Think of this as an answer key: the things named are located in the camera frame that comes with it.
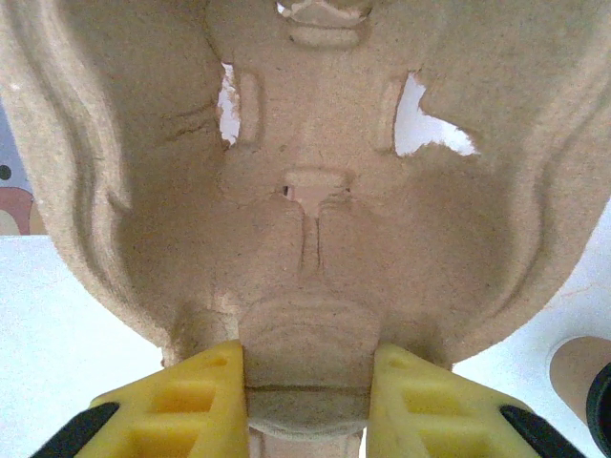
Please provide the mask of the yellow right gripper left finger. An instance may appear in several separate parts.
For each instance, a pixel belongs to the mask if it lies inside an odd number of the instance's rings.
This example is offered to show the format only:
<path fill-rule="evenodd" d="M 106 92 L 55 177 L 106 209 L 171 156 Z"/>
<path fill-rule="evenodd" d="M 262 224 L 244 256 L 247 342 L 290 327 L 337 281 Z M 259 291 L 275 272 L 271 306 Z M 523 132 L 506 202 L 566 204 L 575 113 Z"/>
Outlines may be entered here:
<path fill-rule="evenodd" d="M 246 457 L 248 420 L 238 341 L 104 393 L 37 457 Z"/>

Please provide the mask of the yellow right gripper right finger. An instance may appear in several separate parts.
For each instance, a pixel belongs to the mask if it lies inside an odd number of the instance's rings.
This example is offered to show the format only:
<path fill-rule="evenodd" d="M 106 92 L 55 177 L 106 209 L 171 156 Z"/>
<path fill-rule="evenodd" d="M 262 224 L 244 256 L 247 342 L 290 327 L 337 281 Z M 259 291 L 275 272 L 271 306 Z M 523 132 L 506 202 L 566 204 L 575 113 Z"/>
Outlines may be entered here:
<path fill-rule="evenodd" d="M 369 457 L 579 457 L 520 400 L 381 344 L 374 355 Z"/>

